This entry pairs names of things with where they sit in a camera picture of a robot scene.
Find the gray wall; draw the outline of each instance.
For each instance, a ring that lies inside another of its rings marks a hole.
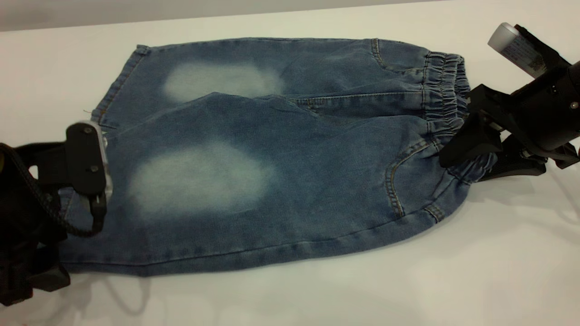
[[[0,31],[433,0],[0,0]]]

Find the blue denim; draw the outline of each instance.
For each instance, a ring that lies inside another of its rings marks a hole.
[[[495,162],[439,166],[463,58],[381,39],[138,46],[92,113],[114,192],[72,272],[236,270],[364,251],[453,213]],[[63,213],[90,214],[72,191]]]

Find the elastic waistband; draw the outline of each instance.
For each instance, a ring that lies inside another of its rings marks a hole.
[[[441,150],[461,128],[469,115],[467,95],[470,91],[465,61],[460,55],[430,52],[425,63],[423,109],[429,132],[437,150]],[[463,182],[479,180],[490,169],[495,154],[479,156],[448,171]]]

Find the black mount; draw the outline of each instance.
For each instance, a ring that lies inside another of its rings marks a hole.
[[[103,228],[107,212],[107,167],[100,128],[77,123],[63,143],[11,148],[0,143],[0,303],[52,292],[70,284],[57,244],[67,233],[90,237]],[[28,169],[38,167],[38,180]],[[59,215],[59,189],[72,187],[89,201],[91,230],[79,230]]]
[[[488,180],[541,175],[548,158],[561,169],[580,161],[569,143],[580,136],[580,61],[570,65],[525,28],[515,28],[541,54],[547,72],[511,95],[485,85],[474,88],[467,99],[468,118],[440,151],[442,167],[496,153],[498,162],[482,178]],[[511,135],[502,142],[503,130]]]

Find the white table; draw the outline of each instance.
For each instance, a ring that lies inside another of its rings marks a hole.
[[[386,38],[464,55],[472,86],[531,78],[487,46],[507,21],[580,59],[580,2],[445,1],[0,33],[0,139],[64,139],[136,44],[265,37]],[[435,228],[355,255],[232,273],[73,275],[8,309],[32,325],[578,325],[580,171],[476,184]]]

